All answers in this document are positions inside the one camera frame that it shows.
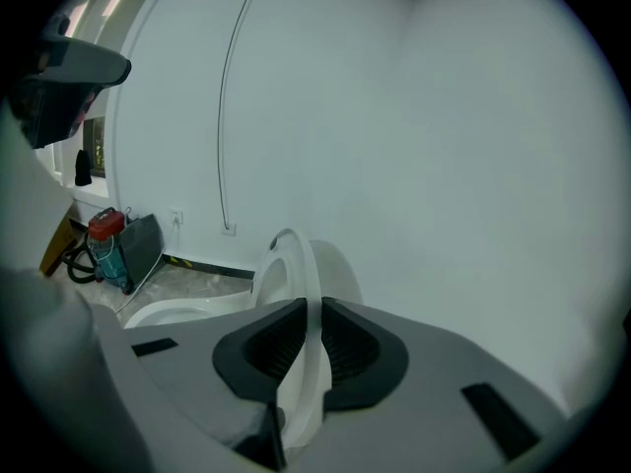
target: toilet bowl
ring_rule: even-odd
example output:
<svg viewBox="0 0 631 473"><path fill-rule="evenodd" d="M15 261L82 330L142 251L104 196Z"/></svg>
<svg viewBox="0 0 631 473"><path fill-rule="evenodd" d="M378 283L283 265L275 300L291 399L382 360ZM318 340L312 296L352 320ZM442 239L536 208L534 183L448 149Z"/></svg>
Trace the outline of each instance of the toilet bowl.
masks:
<svg viewBox="0 0 631 473"><path fill-rule="evenodd" d="M126 328L210 318L282 300L306 298L307 337L277 392L285 415L283 447L305 446L322 422L322 397L331 387L328 356L321 343L321 298L362 304L357 279L343 254L325 241L308 241L294 230L274 237L258 265L251 292L209 299L167 300L136 312Z"/></svg>

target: tiled floor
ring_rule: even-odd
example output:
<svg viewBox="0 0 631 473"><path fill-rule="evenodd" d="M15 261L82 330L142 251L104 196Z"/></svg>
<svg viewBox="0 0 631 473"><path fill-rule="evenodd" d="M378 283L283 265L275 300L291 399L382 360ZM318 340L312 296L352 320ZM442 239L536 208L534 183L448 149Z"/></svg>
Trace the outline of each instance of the tiled floor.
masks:
<svg viewBox="0 0 631 473"><path fill-rule="evenodd" d="M80 258L80 262L87 264L82 258ZM160 300L214 298L249 289L250 280L223 277L221 275L186 270L164 263L160 264L162 267L159 267L147 279L147 282L145 282L145 285L136 294L132 302L118 315L121 324L124 325L143 306ZM77 275L83 276L84 274L77 272ZM68 277L67 267L63 263L59 265L51 279L74 287L89 303L104 304L112 309L117 309L129 298L119 288L111 286L107 282L101 282L100 284L97 282L89 284L74 283Z"/></svg>

